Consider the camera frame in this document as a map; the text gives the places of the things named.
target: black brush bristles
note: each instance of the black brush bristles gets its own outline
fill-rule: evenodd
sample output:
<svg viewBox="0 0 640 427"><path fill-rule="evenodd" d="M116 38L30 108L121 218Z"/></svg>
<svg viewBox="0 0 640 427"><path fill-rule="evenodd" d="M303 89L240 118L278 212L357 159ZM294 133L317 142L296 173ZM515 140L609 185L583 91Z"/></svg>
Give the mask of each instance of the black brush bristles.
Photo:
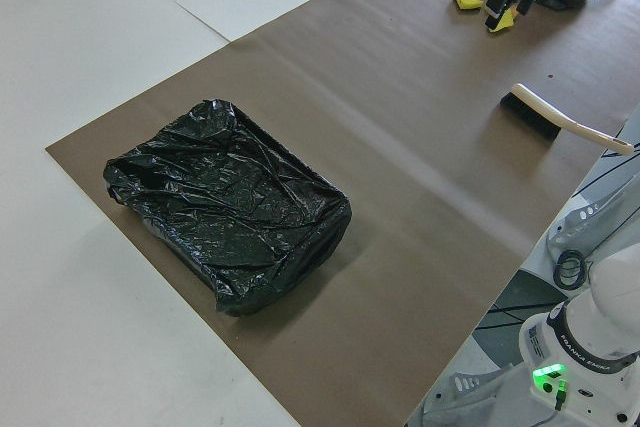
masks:
<svg viewBox="0 0 640 427"><path fill-rule="evenodd" d="M560 133L560 127L537 113L511 92L500 100L500 105L522 119L547 140L555 140Z"/></svg>

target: brown paper sheet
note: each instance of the brown paper sheet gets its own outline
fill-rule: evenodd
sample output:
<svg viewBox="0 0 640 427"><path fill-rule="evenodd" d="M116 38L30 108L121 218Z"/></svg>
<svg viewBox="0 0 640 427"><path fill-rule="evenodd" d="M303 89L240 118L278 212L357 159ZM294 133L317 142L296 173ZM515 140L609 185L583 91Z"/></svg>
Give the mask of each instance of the brown paper sheet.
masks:
<svg viewBox="0 0 640 427"><path fill-rule="evenodd" d="M566 132L545 142L500 97L524 82L615 133L640 99L638 7L534 6L492 36L452 0L313 0L48 150L303 426L400 426L601 152ZM107 159L215 97L353 207L333 257L244 319L216 314L101 178Z"/></svg>

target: brush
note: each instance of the brush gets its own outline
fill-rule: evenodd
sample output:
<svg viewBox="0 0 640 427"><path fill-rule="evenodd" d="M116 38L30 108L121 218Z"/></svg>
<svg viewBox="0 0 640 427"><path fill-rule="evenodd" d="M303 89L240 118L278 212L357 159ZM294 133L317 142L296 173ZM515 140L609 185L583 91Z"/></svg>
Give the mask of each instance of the brush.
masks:
<svg viewBox="0 0 640 427"><path fill-rule="evenodd" d="M531 125L543 137L554 140L561 129L573 132L621 155L634 153L634 146L598 130L579 124L522 84L514 84L500 105Z"/></svg>

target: brown paper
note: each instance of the brown paper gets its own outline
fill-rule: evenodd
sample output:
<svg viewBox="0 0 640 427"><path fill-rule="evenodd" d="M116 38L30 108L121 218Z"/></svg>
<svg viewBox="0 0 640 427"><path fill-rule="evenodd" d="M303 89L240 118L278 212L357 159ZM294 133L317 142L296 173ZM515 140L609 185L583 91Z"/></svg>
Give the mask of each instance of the brown paper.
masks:
<svg viewBox="0 0 640 427"><path fill-rule="evenodd" d="M401 426L601 152L566 132L544 141L499 99L523 82L615 133L640 99L628 60L639 6L534 6L491 35L453 0L313 0L49 152L303 426ZM353 207L333 257L244 319L216 314L101 177L107 159L216 97Z"/></svg>

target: tray covered with black plastic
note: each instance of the tray covered with black plastic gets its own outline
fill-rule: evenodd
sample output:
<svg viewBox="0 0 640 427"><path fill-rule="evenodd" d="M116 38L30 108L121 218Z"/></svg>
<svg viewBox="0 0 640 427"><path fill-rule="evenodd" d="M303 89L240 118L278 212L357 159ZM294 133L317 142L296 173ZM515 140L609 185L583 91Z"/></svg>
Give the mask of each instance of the tray covered with black plastic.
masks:
<svg viewBox="0 0 640 427"><path fill-rule="evenodd" d="M233 104L204 101L107 162L109 195L246 315L282 297L334 251L347 197Z"/></svg>

